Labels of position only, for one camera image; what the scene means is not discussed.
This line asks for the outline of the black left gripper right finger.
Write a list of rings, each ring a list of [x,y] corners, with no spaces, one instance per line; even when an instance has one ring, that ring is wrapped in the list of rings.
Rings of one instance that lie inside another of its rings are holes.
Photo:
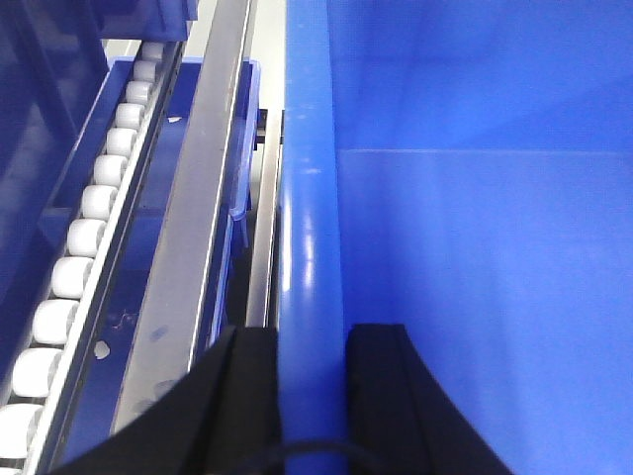
[[[508,474],[435,380],[403,325],[361,324],[345,346],[352,443],[384,474]]]

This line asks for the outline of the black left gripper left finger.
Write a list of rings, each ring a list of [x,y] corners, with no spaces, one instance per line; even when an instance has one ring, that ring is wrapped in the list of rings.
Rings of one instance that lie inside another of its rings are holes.
[[[278,334],[230,327],[129,426],[58,474],[280,474],[257,455],[282,441]]]

